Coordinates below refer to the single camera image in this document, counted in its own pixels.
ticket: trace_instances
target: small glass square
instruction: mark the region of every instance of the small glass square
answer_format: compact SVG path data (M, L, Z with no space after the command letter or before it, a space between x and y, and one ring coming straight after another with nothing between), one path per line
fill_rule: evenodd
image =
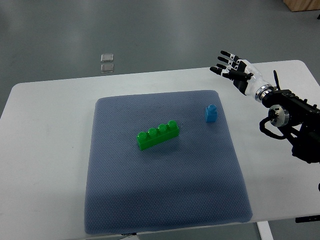
M113 53L104 53L101 55L101 62L112 62L114 60Z
M112 73L114 71L113 63L101 64L101 73Z

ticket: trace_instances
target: green lego brick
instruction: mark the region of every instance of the green lego brick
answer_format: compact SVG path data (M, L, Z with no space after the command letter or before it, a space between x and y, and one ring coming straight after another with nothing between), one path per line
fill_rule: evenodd
M167 124L160 124L158 128L150 128L148 132L142 131L137 136L140 150L145 150L154 145L177 137L179 135L179 128L177 122L170 120Z

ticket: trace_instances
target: blue lego brick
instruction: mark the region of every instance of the blue lego brick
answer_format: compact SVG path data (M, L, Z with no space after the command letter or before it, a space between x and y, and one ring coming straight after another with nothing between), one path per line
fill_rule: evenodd
M209 105L205 108L204 112L205 121L207 123L215 122L217 121L218 113L217 113L217 107L216 105Z

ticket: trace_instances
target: white table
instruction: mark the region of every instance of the white table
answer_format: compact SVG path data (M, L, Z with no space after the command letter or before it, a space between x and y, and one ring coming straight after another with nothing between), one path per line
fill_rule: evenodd
M255 66L266 81L274 85L276 70L281 89L320 104L320 86L303 62ZM219 93L252 207L251 222L320 214L320 165L291 156L287 140L261 133L259 122L268 109L205 67L14 86L0 119L0 239L87 236L85 191L99 98L194 90Z

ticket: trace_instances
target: toy block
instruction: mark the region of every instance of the toy block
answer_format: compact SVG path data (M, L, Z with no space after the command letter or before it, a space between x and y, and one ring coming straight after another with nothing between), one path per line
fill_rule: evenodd
M154 145L177 137L178 135L179 128L177 122L174 120L170 120L167 124L160 124L158 128L152 127L148 130L148 132L140 132L136 136L136 139L140 150L142 151Z
M205 121L207 123L215 122L217 121L218 113L217 113L217 107L216 105L209 105L205 108L204 112Z

